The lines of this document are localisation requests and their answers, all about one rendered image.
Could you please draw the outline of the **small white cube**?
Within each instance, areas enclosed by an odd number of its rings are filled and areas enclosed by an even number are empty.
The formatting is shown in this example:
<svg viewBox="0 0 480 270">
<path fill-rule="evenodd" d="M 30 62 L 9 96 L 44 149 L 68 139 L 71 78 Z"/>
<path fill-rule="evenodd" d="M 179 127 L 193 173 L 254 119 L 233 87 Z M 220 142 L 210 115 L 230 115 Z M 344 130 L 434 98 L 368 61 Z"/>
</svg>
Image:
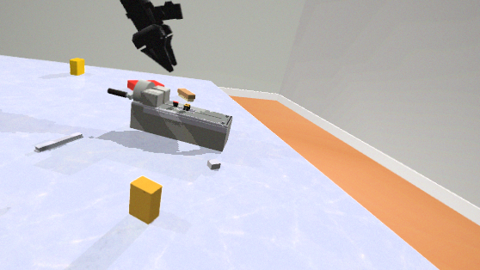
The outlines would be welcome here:
<svg viewBox="0 0 480 270">
<path fill-rule="evenodd" d="M 220 169 L 221 162 L 218 159 L 207 160 L 207 166 L 210 170 Z"/>
</svg>

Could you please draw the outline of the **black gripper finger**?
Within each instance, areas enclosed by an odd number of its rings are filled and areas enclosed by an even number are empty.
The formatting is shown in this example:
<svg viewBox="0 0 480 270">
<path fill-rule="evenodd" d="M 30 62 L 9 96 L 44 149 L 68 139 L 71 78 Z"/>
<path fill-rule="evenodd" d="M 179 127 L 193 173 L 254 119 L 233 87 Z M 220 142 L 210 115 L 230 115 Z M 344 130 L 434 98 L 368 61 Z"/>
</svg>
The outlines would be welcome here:
<svg viewBox="0 0 480 270">
<path fill-rule="evenodd" d="M 170 60 L 171 64 L 176 65 L 177 63 L 176 63 L 176 60 L 175 60 L 175 55 L 173 53 L 173 50 L 172 50 L 172 47 L 171 47 L 171 44 L 170 44 L 172 36 L 173 36 L 173 34 L 168 37 L 165 50 L 168 53 L 169 60 Z"/>
<path fill-rule="evenodd" d="M 147 46 L 145 49 L 141 50 L 141 52 L 146 54 L 151 59 L 154 59 L 155 61 L 157 61 L 157 63 L 160 64 L 165 70 L 167 70 L 168 72 L 171 72 L 174 69 L 169 60 L 168 53 L 165 50 L 167 39 L 168 37 L 162 40 L 159 40 L 158 42 L 150 46 Z"/>
</svg>

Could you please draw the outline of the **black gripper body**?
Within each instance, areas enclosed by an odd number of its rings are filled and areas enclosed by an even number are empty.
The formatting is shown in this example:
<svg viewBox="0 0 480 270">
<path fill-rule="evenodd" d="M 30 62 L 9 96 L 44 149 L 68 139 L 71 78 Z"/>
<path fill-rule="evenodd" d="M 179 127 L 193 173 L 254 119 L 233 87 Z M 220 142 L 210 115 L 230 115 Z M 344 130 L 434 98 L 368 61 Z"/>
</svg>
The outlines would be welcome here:
<svg viewBox="0 0 480 270">
<path fill-rule="evenodd" d="M 154 16 L 149 8 L 150 0 L 138 0 L 126 8 L 127 19 L 132 20 L 138 30 L 133 34 L 132 42 L 137 49 L 143 46 L 150 46 L 159 40 L 168 37 L 173 31 L 169 25 L 157 25 Z"/>
</svg>

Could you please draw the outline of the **tan rectangular block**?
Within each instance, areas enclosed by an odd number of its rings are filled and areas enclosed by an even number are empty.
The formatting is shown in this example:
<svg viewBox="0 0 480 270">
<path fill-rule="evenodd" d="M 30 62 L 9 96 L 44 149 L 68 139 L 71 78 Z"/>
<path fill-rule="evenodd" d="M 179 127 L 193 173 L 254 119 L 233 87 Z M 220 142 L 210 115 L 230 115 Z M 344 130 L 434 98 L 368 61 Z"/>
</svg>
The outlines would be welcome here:
<svg viewBox="0 0 480 270">
<path fill-rule="evenodd" d="M 178 95 L 185 101 L 194 101 L 196 94 L 190 92 L 187 89 L 177 88 Z"/>
</svg>

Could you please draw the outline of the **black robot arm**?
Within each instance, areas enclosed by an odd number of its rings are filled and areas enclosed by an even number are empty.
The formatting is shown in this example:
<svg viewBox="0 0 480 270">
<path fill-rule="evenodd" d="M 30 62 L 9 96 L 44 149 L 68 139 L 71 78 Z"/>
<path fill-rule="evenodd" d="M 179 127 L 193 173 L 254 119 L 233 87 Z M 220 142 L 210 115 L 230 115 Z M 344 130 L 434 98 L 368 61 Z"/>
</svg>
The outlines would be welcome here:
<svg viewBox="0 0 480 270">
<path fill-rule="evenodd" d="M 122 3 L 123 7 L 126 9 L 128 6 L 131 4 L 137 2 L 138 0 L 120 0 Z M 165 2 L 164 5 L 160 5 L 158 7 L 154 7 L 151 2 L 150 3 L 150 9 L 151 12 L 154 16 L 154 19 L 157 23 L 157 25 L 162 25 L 163 21 L 165 20 L 172 20 L 172 19 L 182 19 L 183 14 L 182 14 L 182 7 L 180 3 L 173 3 L 173 2 Z M 159 22 L 161 24 L 159 24 Z"/>
</svg>

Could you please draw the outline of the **red flat block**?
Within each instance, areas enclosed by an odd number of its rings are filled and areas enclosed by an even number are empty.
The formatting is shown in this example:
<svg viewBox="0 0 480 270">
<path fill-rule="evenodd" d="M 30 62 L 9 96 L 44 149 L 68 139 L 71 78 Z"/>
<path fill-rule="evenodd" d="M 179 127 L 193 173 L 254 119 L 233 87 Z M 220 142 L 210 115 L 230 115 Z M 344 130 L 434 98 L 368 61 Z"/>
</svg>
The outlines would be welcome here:
<svg viewBox="0 0 480 270">
<path fill-rule="evenodd" d="M 134 87 L 135 87 L 135 85 L 136 85 L 136 83 L 137 83 L 137 81 L 138 81 L 138 80 L 127 80 L 127 87 L 128 87 L 129 89 L 133 90 Z M 164 86 L 163 84 L 161 84 L 161 83 L 159 83 L 159 82 L 157 82 L 157 81 L 155 81 L 155 80 L 148 80 L 148 81 L 154 82 L 155 86 L 157 86 L 157 85 Z"/>
</svg>

